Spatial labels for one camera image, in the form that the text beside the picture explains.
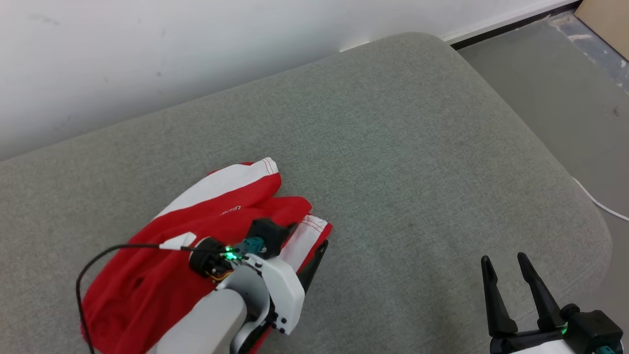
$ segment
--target gray fabric surface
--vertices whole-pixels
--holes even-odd
[[[486,353],[482,255],[520,329],[537,315],[517,251],[560,304],[610,260],[598,211],[528,127],[409,33],[1,163],[0,352],[85,352],[81,267],[208,171],[265,156],[335,228],[297,329],[263,353]]]

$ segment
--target wall stain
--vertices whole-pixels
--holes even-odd
[[[53,25],[53,26],[60,26],[61,22],[55,20],[54,18],[48,17],[46,15],[43,14],[32,14],[28,17],[29,20],[31,21],[39,21],[42,23],[46,23],[48,25]]]

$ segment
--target red garment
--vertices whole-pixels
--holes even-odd
[[[331,231],[309,215],[301,197],[274,198],[281,184],[270,158],[212,172],[175,199],[129,243],[163,243],[193,233],[190,246],[211,236],[236,244],[255,219],[300,223],[280,257],[295,271],[307,264]],[[122,249],[87,290],[83,308],[95,348],[104,354],[145,353],[215,285],[188,266],[188,252]]]

